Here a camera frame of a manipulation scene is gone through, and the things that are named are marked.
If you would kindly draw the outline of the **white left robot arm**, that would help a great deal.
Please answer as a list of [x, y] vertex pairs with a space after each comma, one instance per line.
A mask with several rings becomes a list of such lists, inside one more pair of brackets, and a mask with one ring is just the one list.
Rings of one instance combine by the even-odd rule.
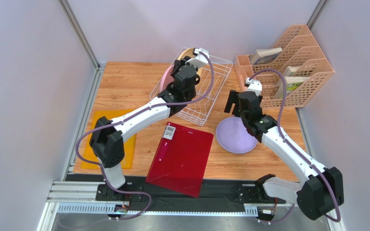
[[194, 59], [185, 57], [174, 61], [173, 81], [146, 105], [112, 120], [97, 120], [89, 145], [98, 158], [106, 183], [119, 189], [126, 180], [121, 161], [125, 156], [124, 142], [148, 126], [175, 115], [195, 102], [196, 85], [200, 82], [199, 69]]

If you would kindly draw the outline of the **yellow plate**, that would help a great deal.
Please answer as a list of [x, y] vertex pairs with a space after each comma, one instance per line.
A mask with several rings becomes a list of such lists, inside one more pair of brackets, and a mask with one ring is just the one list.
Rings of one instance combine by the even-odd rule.
[[189, 59], [191, 57], [193, 57], [192, 55], [192, 51], [191, 51], [191, 48], [188, 48], [186, 50], [184, 50], [180, 55], [179, 57], [177, 58], [178, 60], [182, 60], [182, 59], [185, 59], [186, 57], [189, 57]]

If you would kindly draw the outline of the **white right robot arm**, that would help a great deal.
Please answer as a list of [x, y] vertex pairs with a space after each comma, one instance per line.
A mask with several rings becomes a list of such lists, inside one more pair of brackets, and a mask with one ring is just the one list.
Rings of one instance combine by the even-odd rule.
[[256, 181], [260, 194], [297, 205], [311, 220], [335, 211], [334, 221], [340, 221], [339, 207], [344, 204], [341, 171], [327, 168], [310, 157], [287, 135], [279, 121], [262, 112], [261, 101], [262, 97], [253, 91], [231, 90], [224, 112], [234, 115], [251, 137], [270, 148], [292, 170], [298, 182], [268, 174]]

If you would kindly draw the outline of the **purple plate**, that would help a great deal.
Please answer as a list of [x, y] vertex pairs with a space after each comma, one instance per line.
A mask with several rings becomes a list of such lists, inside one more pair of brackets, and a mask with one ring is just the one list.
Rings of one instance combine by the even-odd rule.
[[233, 154], [245, 154], [252, 151], [258, 144], [244, 127], [239, 117], [228, 117], [222, 120], [215, 131], [219, 145]]

